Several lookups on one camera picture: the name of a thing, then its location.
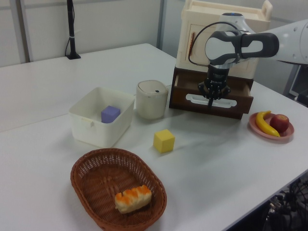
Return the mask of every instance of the yellow cube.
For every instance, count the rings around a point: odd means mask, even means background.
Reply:
[[[175,136],[168,129],[165,129],[154,134],[153,146],[160,153],[166,153],[173,150],[174,141]]]

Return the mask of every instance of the banana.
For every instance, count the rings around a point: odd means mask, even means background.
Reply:
[[[256,124],[264,133],[271,136],[280,137],[278,131],[264,120],[264,116],[268,115],[269,113],[271,113],[271,111],[259,112],[256,116]]]

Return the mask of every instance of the bread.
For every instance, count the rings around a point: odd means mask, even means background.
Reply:
[[[151,197],[152,192],[145,185],[132,188],[131,190],[128,189],[123,194],[117,193],[115,195],[115,208],[122,214],[130,213],[146,206],[151,201]]]

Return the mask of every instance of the drawer handle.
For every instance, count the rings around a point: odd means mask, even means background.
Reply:
[[[208,105],[208,100],[204,98],[202,95],[193,95],[187,94],[186,99],[195,104]],[[228,100],[228,99],[220,99],[214,100],[212,106],[213,107],[222,107],[222,108],[231,108],[236,106],[236,100]]]

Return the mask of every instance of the white plastic container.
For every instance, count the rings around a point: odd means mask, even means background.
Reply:
[[[157,80],[138,83],[136,89],[136,108],[145,119],[158,119],[165,113],[168,88]]]
[[[132,121],[134,102],[134,95],[95,88],[69,109],[74,138],[102,148],[112,147]],[[121,113],[112,123],[104,124],[101,111],[107,106],[119,108]]]

